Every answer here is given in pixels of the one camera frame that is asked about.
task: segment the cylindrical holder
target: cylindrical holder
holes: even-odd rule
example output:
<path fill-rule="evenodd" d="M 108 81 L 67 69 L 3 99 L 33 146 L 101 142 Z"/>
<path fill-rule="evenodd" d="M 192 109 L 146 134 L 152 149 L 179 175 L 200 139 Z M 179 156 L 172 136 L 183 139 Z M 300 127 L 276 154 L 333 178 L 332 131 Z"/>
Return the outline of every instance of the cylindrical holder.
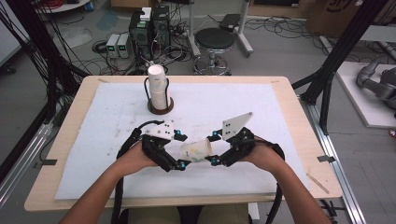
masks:
<path fill-rule="evenodd" d="M 166 78 L 163 67 L 154 64 L 148 68 L 148 78 L 145 80 L 145 90 L 148 97 L 148 110 L 156 115 L 169 113 L 174 106 L 174 101 L 169 94 L 169 79 Z"/>
<path fill-rule="evenodd" d="M 211 154 L 212 146 L 210 146 L 207 138 L 199 142 L 184 145 L 180 149 L 180 158 L 191 162 L 205 161 L 205 157 Z"/>

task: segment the table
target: table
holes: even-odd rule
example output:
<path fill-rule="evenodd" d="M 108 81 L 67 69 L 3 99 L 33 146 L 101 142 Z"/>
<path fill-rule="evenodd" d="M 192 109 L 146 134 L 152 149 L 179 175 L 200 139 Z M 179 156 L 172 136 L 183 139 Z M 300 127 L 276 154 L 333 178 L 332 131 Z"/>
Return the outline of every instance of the table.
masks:
<path fill-rule="evenodd" d="M 27 211 L 49 211 L 69 209 L 75 200 L 54 200 L 54 195 L 62 178 L 64 164 L 68 152 L 73 146 L 79 126 L 85 118 L 96 88 L 102 82 L 131 82 L 143 83 L 146 77 L 86 77 L 81 84 L 75 101 L 64 120 L 47 157 L 57 160 L 54 166 L 43 166 L 26 200 Z M 315 198 L 341 197 L 342 191 L 327 162 L 319 162 L 318 157 L 324 155 L 301 105 L 295 96 L 289 81 L 285 77 L 191 77 L 168 76 L 171 83 L 262 83 L 271 84 L 276 94 L 283 117 L 289 127 L 291 138 L 297 149 L 304 170 L 307 173 L 311 193 Z M 177 197 L 177 198 L 139 198 L 124 199 L 125 207 L 188 205 L 188 204 L 216 204 L 216 203 L 251 203 L 272 201 L 274 195 L 247 194 L 223 195 L 205 197 Z M 110 199 L 106 207 L 111 207 Z"/>

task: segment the person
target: person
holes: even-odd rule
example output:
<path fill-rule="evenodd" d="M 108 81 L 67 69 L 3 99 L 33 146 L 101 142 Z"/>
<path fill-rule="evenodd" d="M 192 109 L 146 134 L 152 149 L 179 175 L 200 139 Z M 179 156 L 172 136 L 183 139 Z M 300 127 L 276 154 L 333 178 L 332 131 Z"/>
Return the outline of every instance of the person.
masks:
<path fill-rule="evenodd" d="M 274 176 L 282 188 L 295 223 L 331 223 L 294 171 L 271 148 L 256 143 L 251 153 L 241 161 L 251 162 Z M 142 143 L 137 142 L 98 177 L 60 223 L 96 223 L 117 182 L 126 175 L 152 166 L 157 164 L 144 154 Z"/>

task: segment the human hand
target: human hand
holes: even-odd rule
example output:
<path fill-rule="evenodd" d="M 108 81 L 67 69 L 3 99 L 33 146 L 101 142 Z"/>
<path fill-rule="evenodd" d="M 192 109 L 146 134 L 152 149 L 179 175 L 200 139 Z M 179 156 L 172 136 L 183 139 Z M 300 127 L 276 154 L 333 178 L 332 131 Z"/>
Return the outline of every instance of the human hand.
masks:
<path fill-rule="evenodd" d="M 258 136 L 255 136 L 254 139 L 262 140 L 262 138 Z M 286 164 L 279 155 L 263 143 L 255 143 L 255 147 L 250 154 L 241 161 L 249 161 L 260 169 L 268 171 L 271 174 L 273 174 L 277 168 Z"/>
<path fill-rule="evenodd" d="M 142 143 L 137 142 L 124 155 L 118 158 L 109 169 L 121 178 L 150 166 L 158 165 L 145 155 Z"/>

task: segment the white cylinder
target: white cylinder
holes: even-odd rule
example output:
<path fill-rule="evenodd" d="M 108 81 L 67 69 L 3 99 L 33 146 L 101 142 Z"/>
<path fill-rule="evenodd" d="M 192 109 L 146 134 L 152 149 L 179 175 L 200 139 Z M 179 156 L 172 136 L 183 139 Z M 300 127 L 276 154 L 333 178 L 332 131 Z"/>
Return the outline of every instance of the white cylinder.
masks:
<path fill-rule="evenodd" d="M 205 161 L 205 157 L 212 154 L 212 146 L 210 146 L 209 140 L 194 142 L 181 147 L 180 157 L 182 160 L 198 162 Z"/>
<path fill-rule="evenodd" d="M 149 93 L 151 95 L 151 103 L 154 108 L 164 110 L 171 104 L 171 96 L 167 90 L 168 105 L 166 104 L 165 90 L 168 84 L 163 67 L 154 64 L 148 68 L 148 84 Z"/>

